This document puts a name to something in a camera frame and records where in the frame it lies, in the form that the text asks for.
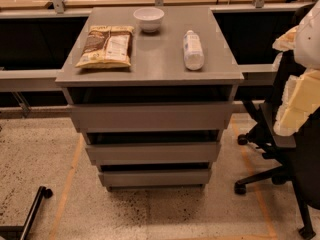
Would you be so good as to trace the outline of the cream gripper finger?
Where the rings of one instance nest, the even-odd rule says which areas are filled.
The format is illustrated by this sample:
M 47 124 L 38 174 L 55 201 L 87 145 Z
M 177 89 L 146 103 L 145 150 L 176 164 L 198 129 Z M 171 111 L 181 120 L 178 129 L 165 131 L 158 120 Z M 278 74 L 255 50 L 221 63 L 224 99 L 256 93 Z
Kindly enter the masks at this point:
M 288 51 L 295 48 L 295 37 L 297 26 L 289 29 L 286 33 L 277 38 L 272 44 L 272 48 L 278 51 Z
M 290 75 L 285 84 L 273 130 L 277 135 L 296 133 L 320 107 L 320 71 L 307 69 L 299 77 Z

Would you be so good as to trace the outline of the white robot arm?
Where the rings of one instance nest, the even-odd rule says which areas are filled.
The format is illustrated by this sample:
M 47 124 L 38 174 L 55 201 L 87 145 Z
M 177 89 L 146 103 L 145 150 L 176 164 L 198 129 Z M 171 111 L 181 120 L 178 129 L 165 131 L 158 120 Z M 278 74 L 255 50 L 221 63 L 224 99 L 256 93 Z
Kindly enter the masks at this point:
M 306 68 L 300 76 L 290 75 L 286 81 L 273 126 L 277 135 L 290 136 L 320 107 L 320 1 L 272 47 L 292 50 L 294 61 Z

